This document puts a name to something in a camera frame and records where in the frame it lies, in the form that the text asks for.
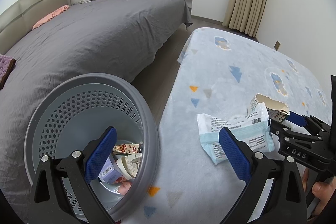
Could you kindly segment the person's right hand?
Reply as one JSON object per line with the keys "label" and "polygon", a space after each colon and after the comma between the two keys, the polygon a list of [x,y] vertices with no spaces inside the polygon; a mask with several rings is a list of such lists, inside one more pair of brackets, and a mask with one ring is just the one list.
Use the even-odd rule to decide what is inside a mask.
{"label": "person's right hand", "polygon": [[[310,176],[309,171],[309,168],[305,168],[302,175],[302,186],[304,191],[306,191],[307,188],[307,181]],[[330,182],[316,182],[313,185],[311,191],[314,196],[319,199],[319,203],[307,223],[316,223],[316,219],[320,218],[319,215],[323,212],[325,206],[328,204],[330,198],[335,191],[335,177],[333,177],[333,180],[331,180]],[[335,223],[335,205],[333,206],[332,214],[330,213],[326,221],[323,223]]]}

